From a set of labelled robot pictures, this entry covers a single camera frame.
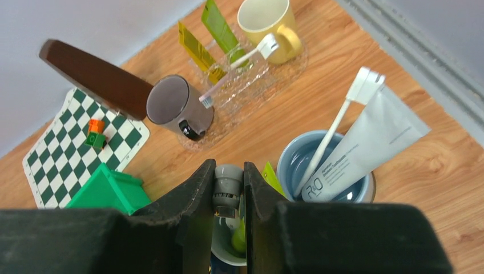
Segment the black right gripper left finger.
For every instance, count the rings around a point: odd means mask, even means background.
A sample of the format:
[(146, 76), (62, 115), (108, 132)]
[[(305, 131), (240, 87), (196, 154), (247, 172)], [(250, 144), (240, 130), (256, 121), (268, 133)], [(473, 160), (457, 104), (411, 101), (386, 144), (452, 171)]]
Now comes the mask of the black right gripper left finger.
[(3, 209), (2, 273), (207, 273), (216, 161), (126, 215), (111, 208)]

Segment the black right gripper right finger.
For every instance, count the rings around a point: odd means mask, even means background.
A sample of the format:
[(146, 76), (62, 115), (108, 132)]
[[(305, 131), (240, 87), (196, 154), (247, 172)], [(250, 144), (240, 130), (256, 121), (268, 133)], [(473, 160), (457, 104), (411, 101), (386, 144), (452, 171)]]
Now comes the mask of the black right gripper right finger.
[(244, 164), (249, 273), (453, 273), (430, 221), (396, 203), (291, 202)]

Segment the grey mug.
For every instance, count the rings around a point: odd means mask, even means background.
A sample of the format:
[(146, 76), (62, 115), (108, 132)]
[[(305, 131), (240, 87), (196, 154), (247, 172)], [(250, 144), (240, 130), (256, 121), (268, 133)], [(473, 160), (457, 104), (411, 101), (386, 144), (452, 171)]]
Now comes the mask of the grey mug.
[(246, 267), (245, 252), (238, 252), (232, 246), (232, 231), (225, 218), (216, 216), (213, 221), (211, 252), (222, 262), (234, 267)]

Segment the grey toothbrush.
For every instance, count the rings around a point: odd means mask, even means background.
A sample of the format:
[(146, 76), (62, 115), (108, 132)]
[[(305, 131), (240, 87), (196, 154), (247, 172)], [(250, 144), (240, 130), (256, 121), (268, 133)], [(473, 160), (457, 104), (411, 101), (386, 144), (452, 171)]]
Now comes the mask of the grey toothbrush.
[(215, 215), (230, 219), (239, 218), (243, 170), (233, 164), (215, 168), (215, 186), (212, 196)]

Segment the light blue mug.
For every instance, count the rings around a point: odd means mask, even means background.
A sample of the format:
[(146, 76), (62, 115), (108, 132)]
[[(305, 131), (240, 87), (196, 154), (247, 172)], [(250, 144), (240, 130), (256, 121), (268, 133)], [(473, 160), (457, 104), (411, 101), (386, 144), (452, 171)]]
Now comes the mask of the light blue mug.
[[(297, 181), (302, 178), (311, 157), (325, 135), (325, 130), (309, 131), (293, 139), (284, 148), (277, 164), (276, 176), (288, 200), (302, 201), (301, 197), (294, 194)], [(332, 202), (371, 203), (375, 195), (376, 180), (371, 172), (337, 195)]]

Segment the purple mug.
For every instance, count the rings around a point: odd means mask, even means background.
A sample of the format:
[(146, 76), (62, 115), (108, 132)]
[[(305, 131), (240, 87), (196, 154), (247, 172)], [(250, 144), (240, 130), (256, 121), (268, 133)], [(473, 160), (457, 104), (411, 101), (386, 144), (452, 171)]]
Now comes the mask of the purple mug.
[(191, 141), (198, 142), (210, 128), (215, 111), (199, 101), (201, 93), (180, 75), (158, 81), (147, 98), (149, 120)]

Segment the white toothpaste tube black cap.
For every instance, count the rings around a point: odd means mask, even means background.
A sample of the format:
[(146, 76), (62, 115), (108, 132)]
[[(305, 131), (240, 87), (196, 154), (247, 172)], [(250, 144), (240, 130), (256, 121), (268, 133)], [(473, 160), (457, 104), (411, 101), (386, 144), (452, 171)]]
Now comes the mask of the white toothpaste tube black cap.
[(325, 162), (301, 190), (305, 202), (327, 202), (417, 142), (430, 127), (388, 86), (373, 95)]

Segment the yellow toothpaste tube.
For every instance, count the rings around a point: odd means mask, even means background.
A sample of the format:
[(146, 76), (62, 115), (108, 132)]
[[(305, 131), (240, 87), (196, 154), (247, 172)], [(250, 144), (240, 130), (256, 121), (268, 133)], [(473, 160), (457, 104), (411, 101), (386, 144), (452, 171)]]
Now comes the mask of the yellow toothpaste tube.
[(208, 80), (212, 84), (216, 84), (226, 75), (226, 72), (220, 67), (215, 66), (216, 61), (213, 56), (181, 21), (178, 22), (178, 29), (179, 43), (184, 47), (201, 71), (208, 74)]

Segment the white toothbrush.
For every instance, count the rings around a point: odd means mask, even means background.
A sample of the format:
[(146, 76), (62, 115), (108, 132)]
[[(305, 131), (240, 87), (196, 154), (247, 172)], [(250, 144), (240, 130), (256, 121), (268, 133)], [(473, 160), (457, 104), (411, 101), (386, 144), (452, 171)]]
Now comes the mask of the white toothbrush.
[(331, 141), (333, 135), (336, 132), (337, 127), (341, 123), (346, 111), (348, 110), (351, 103), (356, 102), (361, 105), (366, 105), (369, 103), (371, 97), (375, 92), (385, 83), (386, 76), (373, 71), (367, 67), (361, 67), (355, 76), (351, 86), (345, 95), (344, 102), (339, 109), (334, 121), (329, 127), (327, 133), (323, 137), (322, 141), (318, 145), (315, 153), (313, 154), (301, 180), (299, 181), (294, 195), (298, 197), (301, 194), (303, 185), (310, 179), (317, 169), (317, 165), (321, 161), (324, 152)]
[(257, 44), (253, 50), (231, 63), (230, 69), (240, 67), (256, 53), (259, 53), (264, 59), (268, 59), (278, 48), (279, 44), (277, 43), (275, 35), (269, 33)]

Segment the cream mug yellow handle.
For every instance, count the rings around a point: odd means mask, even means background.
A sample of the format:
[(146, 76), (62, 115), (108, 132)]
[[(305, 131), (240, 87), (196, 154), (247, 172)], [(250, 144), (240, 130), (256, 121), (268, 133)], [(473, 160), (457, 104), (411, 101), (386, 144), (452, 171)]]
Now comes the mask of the cream mug yellow handle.
[(237, 24), (253, 45), (269, 33), (275, 36), (279, 48), (268, 58), (273, 65), (283, 64), (304, 51), (289, 0), (243, 1), (237, 12)]

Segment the pink toothbrush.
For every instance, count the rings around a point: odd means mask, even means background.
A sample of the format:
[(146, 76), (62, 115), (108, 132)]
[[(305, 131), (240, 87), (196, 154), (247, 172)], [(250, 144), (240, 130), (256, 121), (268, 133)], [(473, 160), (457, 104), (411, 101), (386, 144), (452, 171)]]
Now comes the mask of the pink toothbrush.
[(199, 97), (199, 102), (205, 107), (210, 108), (213, 106), (212, 94), (220, 90), (226, 81), (229, 79), (229, 75), (223, 76), (215, 85), (208, 89), (203, 95)]

